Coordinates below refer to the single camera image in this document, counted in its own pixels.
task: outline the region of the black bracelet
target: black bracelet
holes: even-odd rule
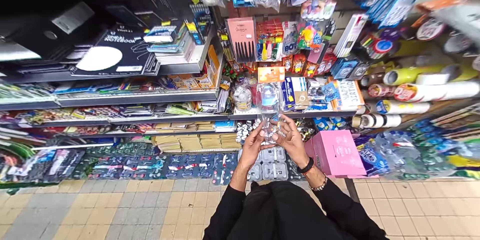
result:
[[[314,159],[312,157],[309,157],[307,166],[303,169],[300,169],[300,167],[298,167],[297,172],[301,173],[301,174],[304,174],[304,173],[308,172],[313,166],[314,166]]]

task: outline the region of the person's right hand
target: person's right hand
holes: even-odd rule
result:
[[[275,133],[272,135],[272,139],[278,145],[283,146],[298,167],[303,169],[307,167],[309,157],[305,152],[305,147],[303,147],[302,136],[297,130],[295,122],[290,117],[283,114],[280,118],[285,120],[285,122],[280,120],[280,129],[285,134],[285,137]]]

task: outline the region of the person's left hand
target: person's left hand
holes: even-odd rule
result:
[[[238,166],[250,170],[257,160],[260,152],[260,144],[264,141],[265,131],[262,130],[264,123],[258,127],[245,139]]]

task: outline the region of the black jacket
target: black jacket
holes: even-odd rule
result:
[[[305,190],[291,182],[274,181],[256,187],[248,196],[228,186],[203,239],[387,239],[362,205],[332,181],[314,193],[326,216]]]

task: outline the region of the white circle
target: white circle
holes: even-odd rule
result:
[[[101,71],[116,65],[122,56],[122,52],[114,47],[92,47],[78,62],[77,68],[82,71]]]

